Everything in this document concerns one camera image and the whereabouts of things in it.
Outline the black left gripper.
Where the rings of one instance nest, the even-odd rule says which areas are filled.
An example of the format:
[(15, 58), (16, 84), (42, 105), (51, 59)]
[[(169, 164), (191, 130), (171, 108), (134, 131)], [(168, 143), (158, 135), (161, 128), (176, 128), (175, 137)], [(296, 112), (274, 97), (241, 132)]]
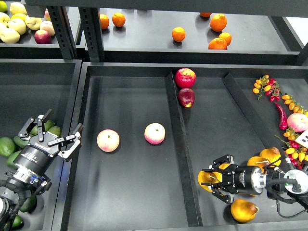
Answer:
[(25, 167), (42, 176), (56, 156), (68, 162), (79, 151), (83, 125), (79, 123), (73, 134), (58, 138), (47, 132), (52, 127), (51, 116), (52, 109), (49, 109), (44, 115), (30, 117), (25, 122), (18, 137), (29, 144), (13, 161), (17, 167)]

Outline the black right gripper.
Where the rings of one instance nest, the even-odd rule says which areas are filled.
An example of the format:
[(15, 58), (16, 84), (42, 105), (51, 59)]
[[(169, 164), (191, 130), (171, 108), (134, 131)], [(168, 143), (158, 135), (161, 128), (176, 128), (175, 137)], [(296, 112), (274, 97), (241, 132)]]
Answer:
[[(229, 165), (222, 169), (220, 168), (222, 164)], [(234, 202), (235, 194), (260, 195), (265, 187), (261, 168), (238, 166), (234, 164), (233, 155), (230, 154), (213, 160), (213, 164), (209, 168), (203, 168), (201, 171), (222, 173), (222, 182), (212, 184), (201, 182), (201, 187), (227, 204)]]

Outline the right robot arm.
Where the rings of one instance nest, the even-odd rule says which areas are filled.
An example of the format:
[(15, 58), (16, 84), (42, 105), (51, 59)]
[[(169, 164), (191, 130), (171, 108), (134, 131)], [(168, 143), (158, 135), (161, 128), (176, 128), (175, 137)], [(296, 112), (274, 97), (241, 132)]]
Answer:
[(213, 161), (208, 168), (198, 174), (199, 185), (213, 196), (227, 204), (235, 204), (236, 194), (260, 195), (276, 201), (277, 212), (280, 203), (303, 206), (308, 210), (308, 162), (303, 160), (301, 169), (286, 158), (288, 168), (282, 170), (275, 162), (264, 167), (240, 166), (234, 163), (232, 155), (225, 155)]

